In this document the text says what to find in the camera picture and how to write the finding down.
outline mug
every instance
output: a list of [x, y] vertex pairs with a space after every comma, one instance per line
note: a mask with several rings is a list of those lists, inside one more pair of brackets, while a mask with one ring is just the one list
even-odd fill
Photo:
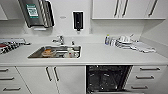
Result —
[[131, 37], [130, 36], [120, 36], [119, 41], [129, 43], [131, 41]]

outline sink basin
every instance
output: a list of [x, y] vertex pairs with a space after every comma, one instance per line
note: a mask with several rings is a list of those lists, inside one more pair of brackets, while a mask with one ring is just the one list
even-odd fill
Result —
[[[28, 58], [64, 58], [64, 54], [68, 52], [67, 48], [72, 48], [75, 53], [79, 54], [75, 58], [80, 57], [81, 46], [58, 46], [58, 47], [45, 46], [38, 49], [36, 52], [31, 54]], [[51, 49], [51, 52], [54, 52], [55, 54], [53, 54], [52, 56], [44, 56], [42, 53], [46, 49]]]

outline drawer handle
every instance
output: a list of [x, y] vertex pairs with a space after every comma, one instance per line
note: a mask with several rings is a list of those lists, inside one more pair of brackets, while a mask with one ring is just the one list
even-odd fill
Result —
[[16, 89], [8, 89], [8, 88], [4, 88], [3, 91], [19, 91], [21, 88], [16, 88]]
[[9, 69], [1, 69], [0, 72], [7, 72]]
[[151, 77], [138, 77], [138, 76], [136, 76], [136, 78], [137, 79], [154, 79], [153, 76], [151, 76]]
[[54, 71], [55, 71], [55, 76], [56, 76], [56, 78], [57, 78], [57, 81], [59, 81], [59, 78], [58, 78], [58, 75], [57, 75], [56, 67], [54, 67]]
[[141, 71], [150, 71], [150, 70], [160, 70], [160, 68], [151, 68], [151, 69], [144, 69], [144, 68], [140, 68]]
[[13, 80], [13, 79], [15, 79], [14, 77], [12, 77], [12, 78], [0, 78], [0, 80]]
[[144, 87], [133, 87], [133, 86], [131, 86], [131, 89], [148, 89], [148, 87], [147, 86], [144, 86]]

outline cabinet handle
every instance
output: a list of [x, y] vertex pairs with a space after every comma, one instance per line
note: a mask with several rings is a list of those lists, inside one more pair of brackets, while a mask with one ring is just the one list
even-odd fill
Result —
[[153, 76], [150, 76], [150, 77], [138, 77], [136, 76], [137, 79], [154, 79]]
[[118, 3], [119, 3], [119, 0], [117, 0], [117, 4], [116, 4], [116, 10], [115, 10], [115, 14], [114, 14], [114, 16], [116, 16], [116, 15], [117, 15], [117, 10], [118, 10]]
[[153, 4], [153, 6], [152, 6], [152, 9], [151, 9], [150, 13], [148, 14], [148, 16], [151, 16], [151, 15], [153, 14], [153, 11], [154, 11], [154, 9], [155, 9], [155, 6], [156, 6], [157, 1], [158, 1], [158, 0], [155, 0], [154, 4]]
[[49, 74], [49, 71], [48, 71], [48, 67], [46, 67], [46, 71], [47, 71], [48, 78], [49, 78], [49, 80], [51, 81], [52, 79], [51, 79], [51, 77], [50, 77], [50, 74]]
[[133, 87], [133, 86], [131, 86], [131, 88], [132, 88], [132, 89], [148, 89], [147, 86], [144, 86], [144, 87]]
[[17, 88], [17, 89], [7, 89], [7, 88], [4, 88], [3, 91], [19, 91], [21, 88]]
[[12, 77], [12, 78], [0, 78], [0, 80], [13, 80], [13, 79], [15, 79], [14, 77]]
[[54, 71], [55, 71], [55, 76], [56, 76], [56, 78], [57, 78], [57, 81], [59, 81], [59, 78], [58, 78], [58, 75], [57, 75], [56, 67], [54, 67]]
[[1, 69], [0, 72], [7, 72], [9, 69]]
[[126, 12], [126, 9], [127, 9], [127, 5], [128, 5], [128, 0], [126, 0], [126, 2], [125, 2], [124, 12], [123, 12], [122, 16], [125, 15], [125, 12]]
[[144, 69], [144, 68], [140, 68], [141, 71], [148, 71], [148, 70], [160, 70], [160, 68], [151, 68], [151, 69]]

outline wall-mounted dispenser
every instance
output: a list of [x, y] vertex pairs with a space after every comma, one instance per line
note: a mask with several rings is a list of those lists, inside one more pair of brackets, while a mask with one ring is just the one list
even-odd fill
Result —
[[27, 26], [54, 26], [51, 4], [46, 0], [18, 0]]
[[74, 29], [80, 31], [83, 29], [83, 12], [73, 12], [74, 17]]

